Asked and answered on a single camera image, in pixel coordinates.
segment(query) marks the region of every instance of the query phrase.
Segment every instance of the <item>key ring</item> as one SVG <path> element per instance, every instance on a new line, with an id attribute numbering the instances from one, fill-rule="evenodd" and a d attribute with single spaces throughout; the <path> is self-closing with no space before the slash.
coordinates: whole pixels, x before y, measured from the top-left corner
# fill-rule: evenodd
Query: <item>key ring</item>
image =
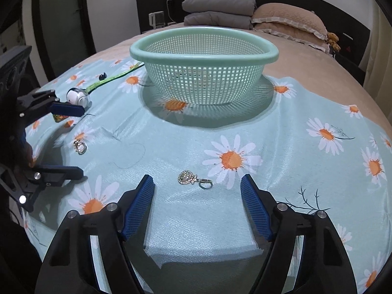
<path id="1" fill-rule="evenodd" d="M 185 170 L 180 173 L 178 176 L 179 184 L 194 184 L 195 182 L 199 183 L 199 187 L 202 189 L 211 189 L 212 188 L 212 180 L 209 179 L 199 179 L 197 175 L 194 175 L 191 171 Z M 202 184 L 209 184 L 209 188 L 202 186 Z"/>
<path id="2" fill-rule="evenodd" d="M 87 150 L 87 145 L 80 139 L 77 139 L 74 141 L 74 148 L 79 155 L 83 155 Z"/>

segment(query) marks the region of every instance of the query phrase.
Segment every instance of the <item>beige bed sheet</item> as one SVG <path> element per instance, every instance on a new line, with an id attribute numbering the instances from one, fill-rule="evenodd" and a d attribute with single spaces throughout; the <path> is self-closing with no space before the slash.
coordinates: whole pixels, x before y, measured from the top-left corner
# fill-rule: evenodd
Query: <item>beige bed sheet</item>
<path id="1" fill-rule="evenodd" d="M 143 36 L 154 32 L 182 27 L 183 23 L 151 30 L 99 52 L 82 62 L 99 59 L 116 60 L 129 56 L 129 47 Z M 361 85 L 330 55 L 309 46 L 263 32 L 243 30 L 261 36 L 279 49 L 279 60 L 264 68 L 265 75 L 277 78 L 291 76 L 307 90 L 343 105 L 355 104 L 363 116 L 381 126 L 392 138 L 392 126 L 376 102 Z"/>

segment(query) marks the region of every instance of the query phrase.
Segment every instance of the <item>bed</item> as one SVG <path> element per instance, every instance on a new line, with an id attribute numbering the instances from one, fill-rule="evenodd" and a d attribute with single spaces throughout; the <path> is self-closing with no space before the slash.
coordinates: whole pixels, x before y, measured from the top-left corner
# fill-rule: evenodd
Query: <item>bed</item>
<path id="1" fill-rule="evenodd" d="M 105 72 L 127 70 L 129 47 L 149 31 L 97 53 L 48 83 L 62 101 Z M 239 180 L 251 173 L 259 188 L 296 211 L 326 210 L 353 266 L 358 293 L 374 281 L 392 251 L 392 126 L 358 82 L 333 57 L 270 34 L 279 60 L 240 102 L 195 109 L 163 100 L 144 68 L 91 94 L 82 119 L 56 123 L 45 116 L 26 129 L 34 162 L 84 169 L 80 182 L 46 189 L 26 233 L 43 259 L 68 211 L 99 211 L 134 189 L 145 173 L 156 193 L 127 253 L 147 293 L 248 293 L 266 244 L 254 232 L 241 201 Z M 75 138 L 87 152 L 78 155 Z M 181 186 L 189 169 L 213 188 Z M 110 292 L 99 243 L 93 257 L 102 290 Z M 293 253 L 286 290 L 293 287 L 301 239 Z"/>

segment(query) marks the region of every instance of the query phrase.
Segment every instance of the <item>stuffed animal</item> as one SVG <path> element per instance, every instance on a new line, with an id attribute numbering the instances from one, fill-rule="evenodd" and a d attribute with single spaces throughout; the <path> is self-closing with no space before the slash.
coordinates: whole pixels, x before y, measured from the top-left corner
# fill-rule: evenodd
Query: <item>stuffed animal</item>
<path id="1" fill-rule="evenodd" d="M 339 38 L 337 37 L 336 34 L 328 32 L 327 34 L 327 43 L 332 46 L 335 52 L 340 51 L 340 46 L 338 45 Z"/>

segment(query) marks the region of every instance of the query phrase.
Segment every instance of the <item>basket rim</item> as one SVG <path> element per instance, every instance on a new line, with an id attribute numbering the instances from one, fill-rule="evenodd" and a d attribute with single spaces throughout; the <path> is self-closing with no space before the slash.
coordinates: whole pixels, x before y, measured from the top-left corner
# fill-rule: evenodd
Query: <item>basket rim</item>
<path id="1" fill-rule="evenodd" d="M 266 50 L 262 54 L 239 54 L 239 55 L 206 55 L 206 54 L 167 54 L 143 51 L 142 49 L 155 42 L 157 38 L 168 38 L 178 34 L 187 33 L 209 33 L 224 34 L 226 36 L 236 37 L 247 42 L 260 46 Z M 227 66 L 255 66 L 276 62 L 279 58 L 278 48 L 270 41 L 244 31 L 230 28 L 214 26 L 190 26 L 183 28 L 173 28 L 153 33 L 142 37 L 130 46 L 131 56 L 138 61 L 151 64 L 173 65 L 177 63 L 183 66 L 207 66 L 207 67 L 227 67 Z"/>

